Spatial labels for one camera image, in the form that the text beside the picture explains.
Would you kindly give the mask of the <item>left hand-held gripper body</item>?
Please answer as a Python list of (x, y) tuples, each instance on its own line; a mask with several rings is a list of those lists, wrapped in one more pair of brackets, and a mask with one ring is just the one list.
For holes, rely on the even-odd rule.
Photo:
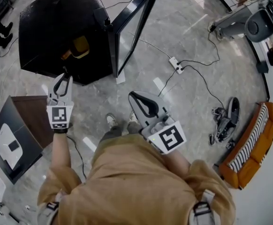
[(69, 128), (73, 107), (73, 101), (64, 102), (54, 98), (47, 99), (46, 110), (53, 130), (67, 130)]

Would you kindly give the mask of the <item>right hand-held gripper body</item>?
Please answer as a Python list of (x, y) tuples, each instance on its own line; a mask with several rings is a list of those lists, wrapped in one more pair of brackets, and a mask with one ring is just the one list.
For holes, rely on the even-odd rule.
[(187, 141), (180, 122), (175, 121), (169, 113), (153, 119), (142, 129), (141, 135), (161, 154), (168, 154)]

